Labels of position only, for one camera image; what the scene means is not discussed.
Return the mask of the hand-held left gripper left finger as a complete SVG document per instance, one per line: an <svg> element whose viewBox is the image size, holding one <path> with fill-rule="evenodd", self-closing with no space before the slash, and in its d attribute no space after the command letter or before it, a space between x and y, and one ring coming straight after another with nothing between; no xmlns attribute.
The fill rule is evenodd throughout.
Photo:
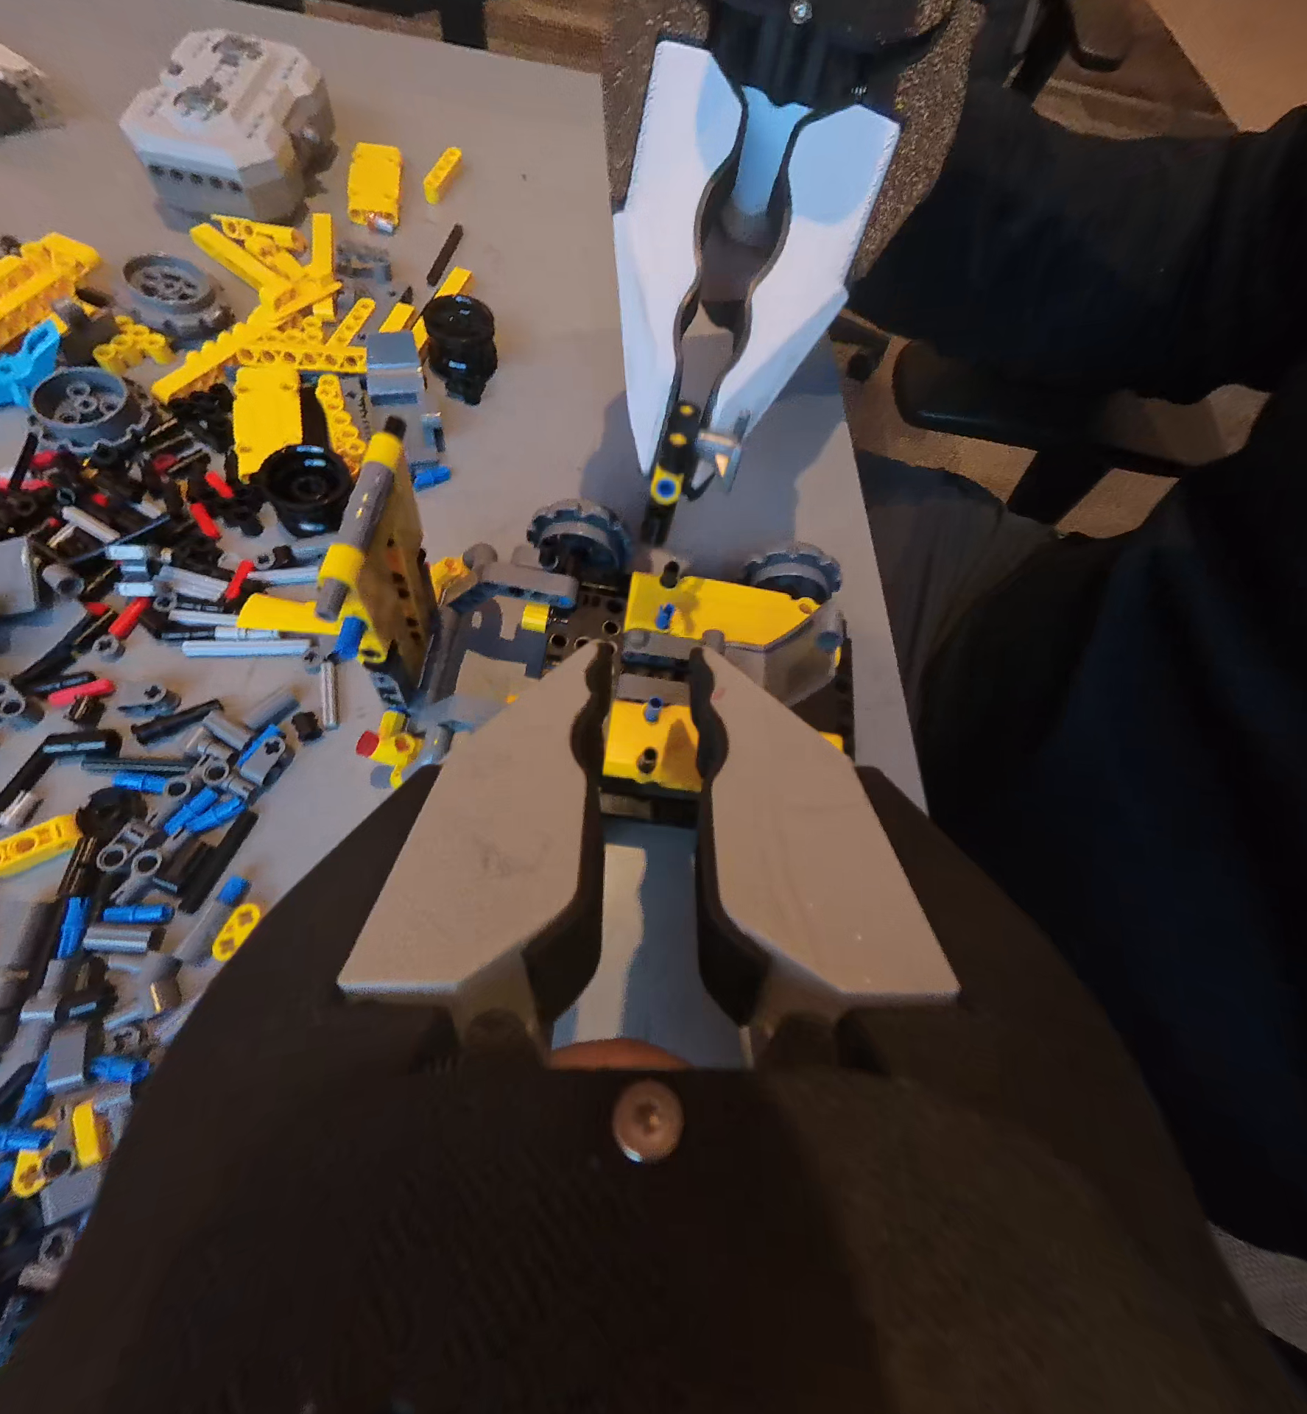
<svg viewBox="0 0 1307 1414"><path fill-rule="evenodd" d="M577 1001L601 957L612 665L588 643L449 754L339 973L350 998L455 1024Z"/></svg>

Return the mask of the grey digger bucket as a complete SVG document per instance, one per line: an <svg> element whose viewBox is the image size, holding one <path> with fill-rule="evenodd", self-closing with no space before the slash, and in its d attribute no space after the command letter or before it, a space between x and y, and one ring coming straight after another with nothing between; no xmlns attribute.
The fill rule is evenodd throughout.
<svg viewBox="0 0 1307 1414"><path fill-rule="evenodd" d="M380 408L425 403L428 379L415 330L376 333L367 345L365 385Z"/></svg>

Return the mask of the yellow motor block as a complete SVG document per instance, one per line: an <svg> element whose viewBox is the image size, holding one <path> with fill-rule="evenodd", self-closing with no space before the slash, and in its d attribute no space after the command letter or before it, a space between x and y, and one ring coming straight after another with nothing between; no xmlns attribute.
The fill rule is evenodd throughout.
<svg viewBox="0 0 1307 1414"><path fill-rule="evenodd" d="M403 152L392 144L356 143L347 171L345 208L351 223L391 236L403 214Z"/></svg>

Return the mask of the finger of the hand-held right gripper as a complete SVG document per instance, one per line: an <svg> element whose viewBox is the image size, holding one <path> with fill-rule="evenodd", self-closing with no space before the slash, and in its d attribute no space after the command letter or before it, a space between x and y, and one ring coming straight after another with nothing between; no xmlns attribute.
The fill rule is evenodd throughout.
<svg viewBox="0 0 1307 1414"><path fill-rule="evenodd" d="M746 441L844 307L901 135L900 120L865 104L749 105L725 226L764 244L766 260L737 310L707 429Z"/></svg>
<svg viewBox="0 0 1307 1414"><path fill-rule="evenodd" d="M735 170L747 107L714 54L656 45L622 208L613 215L627 412L653 471L681 382L681 339L704 274L707 208Z"/></svg>

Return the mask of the pile of yellow building pieces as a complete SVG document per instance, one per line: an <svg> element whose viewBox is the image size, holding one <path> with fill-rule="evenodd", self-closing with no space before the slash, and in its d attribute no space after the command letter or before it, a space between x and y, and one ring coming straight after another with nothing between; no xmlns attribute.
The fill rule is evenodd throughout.
<svg viewBox="0 0 1307 1414"><path fill-rule="evenodd" d="M192 230L192 239L202 254L242 278L257 302L246 317L177 357L172 372L153 382L151 396L178 403L236 372L239 473L251 479L276 450L302 442L303 379L362 378L371 402L379 399L380 333L357 345L373 311L368 302L356 304L345 319L336 314L342 278L329 214L314 215L306 236L296 227L213 217ZM56 304L76 296L100 265L92 245L62 233L2 254L0 357L41 325L61 334Z"/></svg>

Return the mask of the grey desk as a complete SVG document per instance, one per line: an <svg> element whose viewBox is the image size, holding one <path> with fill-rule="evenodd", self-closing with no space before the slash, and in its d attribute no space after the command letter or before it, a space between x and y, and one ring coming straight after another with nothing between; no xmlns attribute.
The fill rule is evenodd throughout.
<svg viewBox="0 0 1307 1414"><path fill-rule="evenodd" d="M118 120L193 30L279 39L326 78L341 143L315 208L344 194L357 140L392 143L419 167L394 241L394 290L422 295L451 226L455 262L498 319L501 367L478 408L443 403L452 479L421 492L431 558L490 542L526 545L538 506L586 497L633 528L644 482L625 412L619 301L609 214L600 80L571 69L329 22L240 3L0 3L0 40L47 71L62 92L61 128L0 141L0 236L61 232L95 247L114 280L139 253L181 251L213 269L183 224L156 205ZM464 152L449 195L430 206L422 171L451 146ZM827 345L805 361L750 435L734 491L680 509L669 545L699 570L737 572L756 552L799 539L835 555L854 656L854 750L922 804L892 625L872 549L839 366ZM91 668L120 686L165 683L183 706L220 698L234 720L290 686L318 701L299 658L189 659L181 643L136 631L118 662ZM251 881L269 911L389 789L354 744L380 701L347 664L341 727L327 744L294 742L294 760L258 805L260 822L223 875ZM743 1048L705 995L693 927L692 834L615 822L607 845L600 968L556 1027L559 1043L632 1034L699 1063L734 1064Z"/></svg>

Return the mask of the grey battery box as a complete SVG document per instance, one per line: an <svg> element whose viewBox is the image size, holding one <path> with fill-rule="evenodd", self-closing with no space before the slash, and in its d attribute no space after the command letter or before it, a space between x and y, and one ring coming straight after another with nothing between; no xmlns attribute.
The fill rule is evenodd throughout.
<svg viewBox="0 0 1307 1414"><path fill-rule="evenodd" d="M159 200L184 214L288 221L333 153L321 71L296 46L187 33L120 120Z"/></svg>

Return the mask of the person's leg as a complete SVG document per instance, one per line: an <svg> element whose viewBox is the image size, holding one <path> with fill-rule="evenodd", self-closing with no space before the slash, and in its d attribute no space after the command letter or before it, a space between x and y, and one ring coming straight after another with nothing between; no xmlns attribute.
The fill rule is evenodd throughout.
<svg viewBox="0 0 1307 1414"><path fill-rule="evenodd" d="M946 468L856 453L913 745L931 786L925 691L933 658L963 616L1061 531Z"/></svg>

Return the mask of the black beam with yellow pins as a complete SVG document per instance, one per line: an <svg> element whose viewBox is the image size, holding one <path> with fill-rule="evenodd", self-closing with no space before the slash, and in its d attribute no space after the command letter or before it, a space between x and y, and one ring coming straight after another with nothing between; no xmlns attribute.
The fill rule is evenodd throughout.
<svg viewBox="0 0 1307 1414"><path fill-rule="evenodd" d="M663 545L668 540L671 525L675 519L677 510L687 494L692 492L692 480L683 477L681 497L675 504L659 504L651 495L651 482L656 477L656 461L648 476L648 500L645 504L645 513L641 524L641 539L650 545Z"/></svg>

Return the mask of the black office chair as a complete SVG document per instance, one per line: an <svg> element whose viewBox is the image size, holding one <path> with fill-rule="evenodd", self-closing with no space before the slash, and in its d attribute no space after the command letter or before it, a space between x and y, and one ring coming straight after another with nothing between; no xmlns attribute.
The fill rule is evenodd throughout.
<svg viewBox="0 0 1307 1414"><path fill-rule="evenodd" d="M860 384L877 373L892 349L892 334L848 308L842 308L832 320L829 339L848 351L845 373Z"/></svg>

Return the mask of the yellow toy vehicle assembly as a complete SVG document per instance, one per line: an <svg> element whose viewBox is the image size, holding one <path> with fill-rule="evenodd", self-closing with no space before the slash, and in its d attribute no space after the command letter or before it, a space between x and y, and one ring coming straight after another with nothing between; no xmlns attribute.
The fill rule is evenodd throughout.
<svg viewBox="0 0 1307 1414"><path fill-rule="evenodd" d="M443 762L586 647L612 652L612 701L597 730L610 816L692 822L702 778L690 665L704 643L851 753L842 575L817 545L769 551L732 579L707 576L638 548L609 506L562 500L534 513L522 555L478 542L433 561L403 474L404 432L391 417L368 442L309 598L257 592L239 613L245 631L362 665L388 717L360 754L394 784Z"/></svg>

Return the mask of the black spoked wheel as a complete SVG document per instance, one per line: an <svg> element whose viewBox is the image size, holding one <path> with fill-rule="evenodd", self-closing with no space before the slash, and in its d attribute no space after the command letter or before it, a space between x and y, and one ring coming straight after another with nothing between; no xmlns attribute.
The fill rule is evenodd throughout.
<svg viewBox="0 0 1307 1414"><path fill-rule="evenodd" d="M437 295L424 310L428 363L449 397L478 406L501 366L491 308L466 292Z"/></svg>

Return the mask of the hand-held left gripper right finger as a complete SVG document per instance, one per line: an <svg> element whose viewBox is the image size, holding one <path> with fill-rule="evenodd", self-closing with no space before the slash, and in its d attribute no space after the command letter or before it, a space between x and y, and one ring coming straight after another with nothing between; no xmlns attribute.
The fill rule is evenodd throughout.
<svg viewBox="0 0 1307 1414"><path fill-rule="evenodd" d="M699 970L734 1024L955 1003L961 983L862 777L725 655L690 662Z"/></svg>

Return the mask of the pile of mixed small pieces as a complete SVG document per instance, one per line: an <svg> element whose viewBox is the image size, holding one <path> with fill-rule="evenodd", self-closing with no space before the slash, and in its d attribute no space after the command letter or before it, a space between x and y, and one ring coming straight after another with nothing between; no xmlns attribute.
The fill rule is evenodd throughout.
<svg viewBox="0 0 1307 1414"><path fill-rule="evenodd" d="M204 751L135 762L120 733L43 741L0 805L0 1350L53 1289L138 1094L261 918L231 873L290 766L290 697L254 724L178 714Z"/></svg>

